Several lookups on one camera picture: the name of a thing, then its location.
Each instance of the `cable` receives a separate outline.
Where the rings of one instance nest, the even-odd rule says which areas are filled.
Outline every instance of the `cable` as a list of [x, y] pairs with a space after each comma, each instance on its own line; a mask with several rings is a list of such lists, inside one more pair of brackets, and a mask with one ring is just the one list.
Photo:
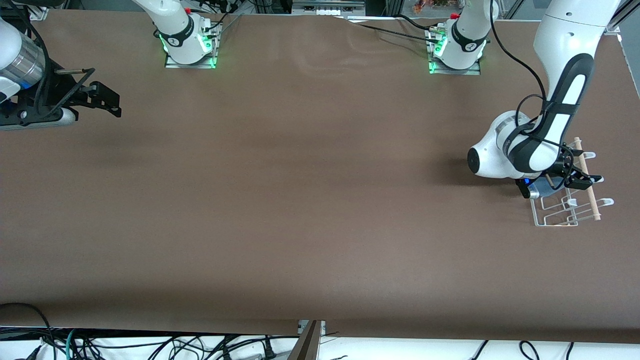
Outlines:
[[[489, 14], [493, 14], [493, 1], [490, 1]], [[498, 43], [498, 45], [500, 46], [502, 51], [504, 51], [504, 53], [507, 54], [511, 59], [513, 59], [514, 61], [516, 61], [520, 65], [524, 66], [525, 69], [527, 69], [533, 75], [533, 77], [536, 78], [536, 81], [538, 82], [538, 86], [540, 87], [540, 93], [542, 94], [542, 97], [544, 97], [546, 99], [547, 98], [547, 92], [545, 91], [545, 86], [542, 84], [542, 80], [538, 76], [538, 73], [536, 73], [535, 70], [533, 70], [530, 66], [525, 64], [522, 60], [520, 60], [517, 57], [513, 56], [513, 54], [511, 54], [504, 47], [504, 45], [502, 45], [502, 42], [500, 41], [500, 38], [498, 37], [498, 34], [495, 31], [495, 24], [493, 22], [493, 16], [490, 16], [490, 22], [491, 22], [491, 30], [493, 31], [493, 37], [495, 37], [495, 41]]]
[[[44, 325], [47, 327], [47, 332], [49, 333], [49, 338], [51, 339], [51, 342], [52, 343], [55, 342], [55, 338], [53, 337], [53, 332], [51, 332], [51, 325], [49, 325], [49, 321], [47, 320], [47, 317], [44, 316], [44, 314], [42, 313], [42, 311], [39, 308], [35, 307], [34, 305], [27, 304], [25, 302], [5, 302], [4, 304], [0, 304], [0, 309], [2, 309], [3, 307], [9, 307], [9, 306], [28, 307], [31, 310], [33, 310], [36, 313], [38, 313], [38, 315], [40, 316], [40, 318], [44, 322]], [[53, 350], [53, 360], [56, 360], [58, 358], [57, 353], [58, 352], [54, 348], [54, 350]]]
[[397, 31], [387, 30], [387, 29], [383, 29], [383, 28], [377, 28], [375, 26], [370, 26], [370, 25], [365, 25], [365, 24], [358, 24], [358, 25], [363, 26], [363, 27], [368, 28], [368, 29], [384, 31], [385, 33], [390, 33], [390, 34], [398, 35], [398, 36], [401, 36], [401, 37], [414, 38], [414, 39], [418, 39], [418, 40], [422, 40], [422, 41], [432, 42], [434, 44], [438, 42], [436, 39], [430, 39], [430, 38], [425, 38], [425, 37], [417, 37], [415, 35], [398, 33]]
[[268, 335], [264, 336], [264, 342], [262, 343], [262, 348], [264, 349], [264, 359], [272, 360], [276, 358], [276, 353], [273, 352], [273, 348], [271, 347], [271, 340]]
[[209, 30], [211, 30], [211, 29], [215, 28], [216, 26], [220, 25], [220, 24], [222, 23], [222, 20], [224, 20], [224, 19], [225, 19], [225, 17], [227, 17], [227, 15], [229, 15], [229, 14], [230, 14], [230, 13], [225, 13], [224, 15], [222, 15], [222, 18], [220, 18], [220, 20], [219, 20], [217, 23], [215, 23], [215, 24], [213, 24], [213, 25], [209, 26], [208, 28], [205, 28], [205, 29], [204, 29], [204, 31], [209, 31]]
[[518, 107], [516, 108], [516, 115], [515, 115], [515, 119], [516, 119], [516, 126], [520, 125], [520, 108], [522, 107], [522, 105], [525, 103], [525, 101], [531, 99], [532, 97], [539, 97], [540, 99], [542, 99], [542, 102], [545, 102], [545, 99], [538, 94], [531, 94], [531, 95], [527, 95], [524, 97], [524, 99], [522, 99], [520, 101], [520, 103], [518, 104]]
[[258, 3], [254, 3], [251, 0], [247, 0], [250, 4], [254, 5], [256, 8], [263, 8], [265, 10], [267, 9], [271, 9], [271, 7], [273, 6], [273, 2], [271, 4], [268, 5], [262, 5], [262, 4], [258, 4]]
[[[297, 339], [297, 338], [299, 338], [299, 336], [285, 336], [285, 335], [283, 335], [283, 336], [270, 336], [269, 340], [274, 340], [274, 339]], [[244, 347], [244, 346], [247, 346], [247, 345], [250, 345], [250, 344], [253, 344], [253, 343], [262, 342], [263, 340], [264, 339], [248, 339], [248, 340], [240, 341], [237, 344], [233, 344], [233, 345], [229, 346], [227, 348], [227, 352], [231, 352], [231, 351], [237, 350], [237, 349], [239, 349], [241, 347]], [[215, 360], [220, 360], [220, 359], [222, 359], [223, 356], [224, 356], [224, 354], [218, 356]]]
[[189, 345], [190, 343], [196, 341], [199, 338], [199, 336], [195, 336], [193, 339], [189, 340], [188, 342], [184, 343], [182, 341], [178, 341], [179, 343], [182, 343], [182, 346], [180, 347], [176, 347], [175, 346], [175, 342], [173, 341], [173, 348], [171, 349], [171, 352], [169, 353], [169, 360], [175, 360], [175, 356], [181, 351], [181, 350], [187, 350], [187, 351], [191, 351], [194, 352], [198, 358], [198, 360], [200, 360], [200, 356], [198, 356], [198, 353], [196, 353], [193, 350], [190, 349], [186, 349], [187, 345]]
[[218, 12], [216, 12], [215, 7], [210, 2], [208, 2], [208, 1], [200, 1], [199, 3], [200, 3], [200, 8], [202, 8], [202, 5], [206, 4], [211, 9], [211, 11], [213, 13], [218, 13]]
[[569, 355], [571, 355], [571, 350], [573, 350], [573, 341], [569, 343], [569, 348], [566, 349], [566, 355], [564, 356], [564, 360], [569, 360]]
[[482, 354], [482, 350], [484, 350], [484, 347], [488, 342], [489, 340], [484, 340], [482, 344], [480, 344], [480, 347], [476, 351], [476, 354], [470, 360], [478, 360], [478, 357], [480, 357], [480, 354]]
[[238, 337], [240, 337], [240, 335], [226, 335], [224, 339], [222, 339], [221, 342], [219, 342], [209, 353], [209, 355], [207, 355], [207, 357], [205, 357], [202, 360], [209, 360], [215, 353], [219, 352], [223, 347], [226, 347], [227, 344], [229, 344], [231, 341], [234, 341], [235, 339], [237, 339]]
[[154, 345], [160, 345], [162, 343], [148, 343], [148, 344], [135, 344], [135, 345], [122, 345], [122, 346], [107, 346], [107, 345], [94, 345], [96, 348], [134, 348], [134, 347], [151, 347]]
[[149, 357], [147, 358], [147, 360], [154, 360], [158, 354], [160, 354], [160, 352], [162, 351], [162, 349], [164, 349], [169, 343], [171, 343], [173, 340], [177, 339], [177, 336], [172, 336], [169, 340], [166, 340], [164, 343], [161, 343], [159, 347], [157, 347], [152, 353], [151, 355], [149, 355]]
[[429, 28], [430, 28], [431, 26], [437, 26], [437, 25], [438, 25], [438, 23], [436, 22], [436, 23], [435, 23], [435, 24], [433, 24], [433, 25], [429, 25], [429, 26], [422, 26], [422, 25], [418, 24], [417, 22], [413, 21], [413, 19], [411, 19], [410, 17], [408, 17], [408, 16], [406, 16], [406, 15], [403, 15], [403, 14], [401, 14], [401, 13], [399, 13], [399, 14], [397, 14], [397, 15], [394, 15], [394, 17], [400, 17], [400, 18], [402, 18], [402, 19], [404, 19], [404, 20], [407, 20], [407, 21], [409, 22], [409, 24], [411, 24], [411, 25], [415, 26], [416, 28], [422, 29], [422, 30], [429, 30]]
[[67, 353], [67, 360], [71, 360], [71, 339], [74, 336], [75, 329], [72, 329], [67, 336], [67, 342], [65, 343], [65, 352]]
[[[526, 352], [524, 352], [524, 348], [522, 348], [522, 345], [525, 345], [525, 344], [527, 344], [527, 345], [529, 345], [529, 347], [531, 347], [531, 350], [533, 350], [533, 354], [535, 354], [535, 355], [536, 355], [536, 358], [535, 358], [535, 359], [533, 359], [533, 358], [529, 357], [529, 356], [527, 355], [527, 353], [526, 353]], [[523, 341], [521, 341], [521, 342], [518, 344], [518, 347], [520, 348], [520, 353], [521, 353], [524, 357], [526, 357], [528, 360], [540, 360], [540, 356], [538, 355], [538, 352], [536, 351], [536, 348], [533, 346], [533, 344], [532, 344], [532, 343], [530, 343], [530, 342], [528, 342], [528, 341], [524, 341], [524, 340], [523, 340]]]

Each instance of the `wooden stick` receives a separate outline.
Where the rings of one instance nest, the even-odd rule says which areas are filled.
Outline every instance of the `wooden stick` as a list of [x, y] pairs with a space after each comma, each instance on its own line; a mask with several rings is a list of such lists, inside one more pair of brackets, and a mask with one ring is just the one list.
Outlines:
[[[573, 138], [575, 142], [575, 149], [582, 150], [582, 140], [579, 137]], [[578, 162], [580, 163], [580, 169], [585, 173], [589, 173], [589, 169], [587, 169], [587, 161], [584, 159], [584, 154], [580, 154], [578, 156]], [[596, 195], [593, 193], [593, 186], [590, 186], [587, 189], [587, 195], [589, 196], [589, 203], [591, 204], [591, 210], [593, 211], [593, 220], [600, 220], [600, 211], [598, 210], [598, 203], [596, 201]]]

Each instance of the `teal cable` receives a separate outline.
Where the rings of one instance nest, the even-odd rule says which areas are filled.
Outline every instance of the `teal cable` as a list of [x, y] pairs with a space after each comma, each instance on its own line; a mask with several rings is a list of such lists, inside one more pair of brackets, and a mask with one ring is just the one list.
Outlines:
[[72, 329], [67, 336], [67, 344], [65, 345], [65, 352], [67, 353], [67, 360], [71, 360], [71, 339], [74, 336], [75, 329]]

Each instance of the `brown table surface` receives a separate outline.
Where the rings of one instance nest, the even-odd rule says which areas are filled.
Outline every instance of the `brown table surface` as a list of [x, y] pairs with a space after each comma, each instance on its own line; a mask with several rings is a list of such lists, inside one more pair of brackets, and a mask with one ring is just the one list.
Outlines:
[[[536, 92], [495, 42], [481, 76], [431, 75], [417, 40], [246, 16], [218, 69], [177, 70], [144, 13], [37, 26], [124, 112], [0, 134], [1, 302], [60, 327], [292, 333], [321, 318], [343, 336], [640, 341], [640, 101], [616, 37], [569, 132], [616, 204], [543, 229], [512, 181], [466, 166]], [[497, 24], [542, 73], [536, 27]], [[39, 323], [18, 309], [0, 322]]]

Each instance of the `power cord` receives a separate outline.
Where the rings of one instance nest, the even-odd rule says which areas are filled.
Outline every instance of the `power cord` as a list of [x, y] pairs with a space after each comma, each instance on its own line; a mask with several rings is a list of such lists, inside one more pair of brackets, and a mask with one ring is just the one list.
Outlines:
[[368, 28], [368, 29], [373, 29], [373, 30], [378, 30], [378, 31], [382, 31], [385, 33], [390, 33], [393, 35], [398, 35], [401, 37], [406, 37], [406, 38], [414, 38], [414, 39], [418, 39], [418, 40], [422, 40], [422, 41], [426, 41], [426, 42], [431, 42], [431, 43], [437, 43], [438, 41], [435, 39], [431, 39], [431, 38], [426, 38], [426, 37], [417, 37], [415, 35], [409, 35], [409, 34], [405, 34], [405, 33], [399, 33], [397, 31], [392, 31], [392, 30], [387, 30], [387, 29], [383, 29], [383, 28], [377, 28], [375, 26], [370, 26], [370, 25], [365, 25], [365, 24], [358, 24], [362, 27]]
[[[573, 350], [573, 344], [575, 344], [574, 342], [570, 342], [569, 343], [569, 347], [566, 349], [566, 354], [564, 355], [564, 360], [569, 360], [569, 356], [571, 355], [571, 350]], [[523, 345], [528, 345], [531, 350], [533, 350], [533, 354], [536, 356], [535, 359], [529, 357], [529, 355], [527, 355], [527, 353], [524, 352], [524, 347]], [[528, 342], [528, 341], [521, 341], [518, 344], [518, 347], [520, 348], [520, 353], [526, 357], [528, 360], [540, 360], [540, 356], [538, 355], [538, 351], [536, 351], [536, 348], [533, 346], [532, 343]]]
[[[526, 352], [524, 352], [523, 345], [528, 345], [528, 346], [531, 348], [531, 350], [533, 350], [533, 354], [536, 356], [536, 358], [535, 358], [535, 359], [534, 359], [534, 358], [532, 358], [532, 357], [529, 357], [529, 355], [527, 355], [527, 353], [526, 353]], [[538, 351], [536, 350], [536, 348], [533, 346], [533, 344], [532, 344], [532, 343], [530, 343], [530, 342], [528, 342], [528, 341], [523, 340], [523, 341], [521, 341], [521, 342], [518, 344], [518, 347], [520, 348], [520, 353], [521, 353], [524, 357], [526, 357], [528, 360], [540, 360], [540, 356], [538, 355]]]
[[[493, 1], [490, 1], [489, 13], [493, 14]], [[524, 66], [525, 69], [527, 69], [533, 75], [533, 77], [536, 78], [536, 81], [538, 82], [538, 86], [540, 87], [540, 93], [542, 94], [542, 97], [544, 97], [546, 99], [547, 98], [547, 93], [545, 91], [545, 86], [542, 84], [542, 80], [538, 76], [538, 73], [535, 70], [533, 70], [530, 66], [528, 66], [526, 63], [524, 63], [524, 61], [518, 59], [513, 54], [511, 54], [504, 47], [504, 45], [502, 45], [502, 42], [500, 41], [500, 38], [498, 37], [498, 33], [495, 31], [495, 23], [493, 21], [493, 16], [489, 16], [489, 19], [490, 19], [490, 23], [491, 23], [491, 30], [493, 32], [493, 37], [495, 37], [495, 41], [498, 43], [498, 45], [500, 46], [502, 51], [504, 51], [504, 53], [507, 54], [511, 59], [513, 59], [514, 61], [516, 61], [520, 65]]]
[[271, 348], [271, 341], [269, 340], [269, 335], [264, 336], [264, 359], [272, 360], [276, 358], [276, 353], [273, 352], [273, 348]]
[[227, 17], [227, 15], [229, 15], [230, 13], [225, 13], [224, 15], [222, 15], [222, 17], [220, 18], [220, 20], [218, 20], [218, 22], [216, 22], [215, 24], [209, 26], [208, 28], [205, 28], [204, 31], [209, 31], [213, 28], [215, 28], [216, 26], [222, 24], [222, 21], [225, 19], [225, 17]]
[[[51, 325], [49, 324], [49, 321], [47, 320], [47, 317], [44, 316], [44, 314], [42, 313], [42, 311], [39, 308], [37, 308], [34, 305], [27, 304], [25, 302], [5, 302], [4, 304], [0, 304], [0, 309], [2, 309], [4, 307], [10, 307], [10, 306], [28, 307], [31, 310], [33, 310], [36, 313], [38, 313], [38, 316], [40, 316], [40, 318], [44, 322], [45, 327], [47, 327], [47, 333], [49, 334], [49, 339], [51, 340], [52, 343], [54, 343], [56, 341], [56, 338], [54, 338], [53, 332], [51, 331]], [[56, 360], [58, 358], [56, 353], [57, 353], [57, 351], [54, 349], [54, 351], [53, 351], [53, 360]]]
[[411, 25], [415, 26], [416, 28], [422, 29], [422, 30], [429, 30], [429, 28], [430, 28], [431, 26], [437, 26], [437, 25], [439, 24], [438, 22], [436, 22], [436, 23], [435, 23], [435, 24], [433, 24], [433, 25], [429, 25], [429, 26], [422, 26], [422, 25], [418, 24], [417, 22], [413, 21], [413, 19], [411, 19], [410, 17], [408, 17], [408, 16], [406, 16], [406, 15], [403, 15], [403, 14], [401, 14], [401, 13], [399, 13], [399, 14], [397, 14], [397, 15], [394, 15], [394, 17], [399, 17], [399, 18], [402, 18], [402, 19], [404, 19], [404, 20], [407, 20], [407, 21], [409, 22], [409, 24], [411, 24]]
[[469, 360], [478, 360], [478, 358], [480, 357], [480, 354], [482, 354], [482, 350], [484, 350], [484, 347], [486, 346], [486, 344], [489, 342], [489, 340], [484, 340], [482, 342], [482, 344], [480, 344], [480, 347], [478, 348], [478, 350], [476, 351], [476, 354]]

